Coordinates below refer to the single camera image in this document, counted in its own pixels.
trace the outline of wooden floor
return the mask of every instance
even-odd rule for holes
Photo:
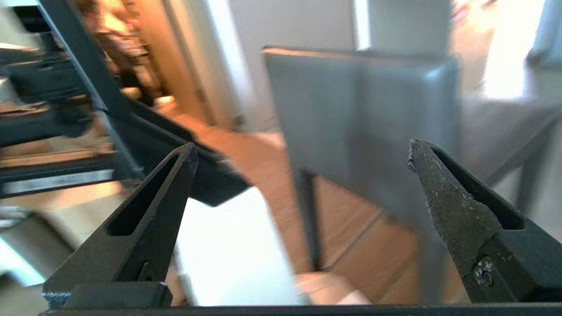
[[[234,165],[263,193],[296,273],[309,271],[283,141],[278,134],[241,134],[212,128],[189,115],[171,117]],[[324,262],[374,304],[416,304],[416,239],[376,206],[318,178]],[[450,264],[445,302],[463,299]]]

